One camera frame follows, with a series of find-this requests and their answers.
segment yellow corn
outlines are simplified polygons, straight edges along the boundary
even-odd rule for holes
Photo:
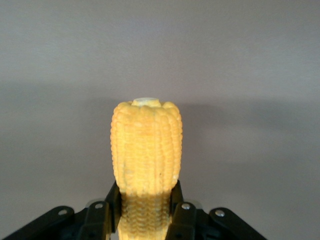
[[[122,102],[113,112],[110,140],[122,197],[119,239],[163,240],[181,167],[179,109],[156,98]]]

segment metal screw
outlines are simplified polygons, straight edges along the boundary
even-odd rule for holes
[[[183,204],[181,205],[181,207],[182,207],[183,209],[185,209],[185,210],[189,210],[189,209],[191,208],[190,204],[188,204],[188,203],[183,203]]]
[[[65,215],[65,214],[67,214],[67,212],[68,212],[67,210],[62,209],[61,211],[58,212],[58,215],[60,215],[60,216]]]
[[[104,205],[102,203],[97,203],[94,208],[95,209],[101,209]]]
[[[218,209],[218,210],[215,210],[215,215],[217,215],[218,217],[224,217],[225,216],[225,212]]]

